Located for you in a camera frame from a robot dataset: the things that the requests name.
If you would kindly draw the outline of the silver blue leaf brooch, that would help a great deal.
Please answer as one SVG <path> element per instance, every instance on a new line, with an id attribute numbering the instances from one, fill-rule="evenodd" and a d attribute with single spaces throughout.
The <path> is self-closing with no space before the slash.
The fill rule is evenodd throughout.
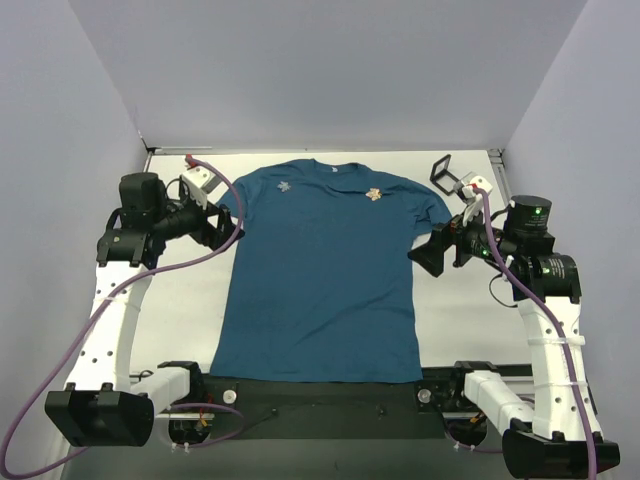
<path id="1" fill-rule="evenodd" d="M 284 192 L 287 192 L 287 191 L 289 191 L 289 190 L 291 189 L 291 185 L 290 185 L 288 182 L 286 182 L 286 181 L 281 181 L 281 182 L 277 185 L 277 188 L 278 188 L 282 193 L 284 193 Z"/>

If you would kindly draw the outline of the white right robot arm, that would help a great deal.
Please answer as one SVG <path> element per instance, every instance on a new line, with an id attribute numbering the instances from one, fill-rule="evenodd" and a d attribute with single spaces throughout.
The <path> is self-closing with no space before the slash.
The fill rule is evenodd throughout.
<path id="1" fill-rule="evenodd" d="M 605 439 L 585 373 L 580 330 L 581 286 L 575 261 L 554 252 L 548 232 L 549 200 L 515 196 L 504 225 L 492 225 L 489 194 L 473 184 L 466 208 L 436 226 L 409 258 L 438 277 L 444 254 L 454 265 L 478 258 L 496 267 L 512 287 L 531 355 L 534 398 L 522 400 L 489 368 L 472 363 L 461 393 L 502 436 L 502 456 L 516 479 L 594 479 L 620 463 L 616 443 Z"/>

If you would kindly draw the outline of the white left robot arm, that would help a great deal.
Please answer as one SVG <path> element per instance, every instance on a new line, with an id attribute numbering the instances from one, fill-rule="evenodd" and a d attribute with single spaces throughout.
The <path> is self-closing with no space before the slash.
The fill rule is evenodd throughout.
<path id="1" fill-rule="evenodd" d="M 178 196 L 167 194 L 155 173 L 134 173 L 119 183 L 121 205 L 97 242 L 96 293 L 89 327 L 65 386 L 51 391 L 45 412 L 74 447 L 142 446 L 155 417 L 174 404 L 199 408 L 207 394 L 193 361 L 161 363 L 133 383 L 130 360 L 144 296 L 169 241 L 188 236 L 213 251 L 225 250 L 242 231 L 226 206 L 208 196 L 221 178 L 194 166 L 178 179 Z"/>

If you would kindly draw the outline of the blue t-shirt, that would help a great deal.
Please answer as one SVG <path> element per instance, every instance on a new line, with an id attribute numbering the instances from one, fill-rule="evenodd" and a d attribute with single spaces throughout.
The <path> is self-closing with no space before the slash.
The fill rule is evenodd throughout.
<path id="1" fill-rule="evenodd" d="M 291 189 L 282 193 L 277 185 Z M 365 196 L 379 188 L 383 197 Z M 283 382 L 407 383 L 421 376 L 408 252 L 450 220 L 413 180 L 299 159 L 235 181 L 243 223 L 210 371 Z"/>

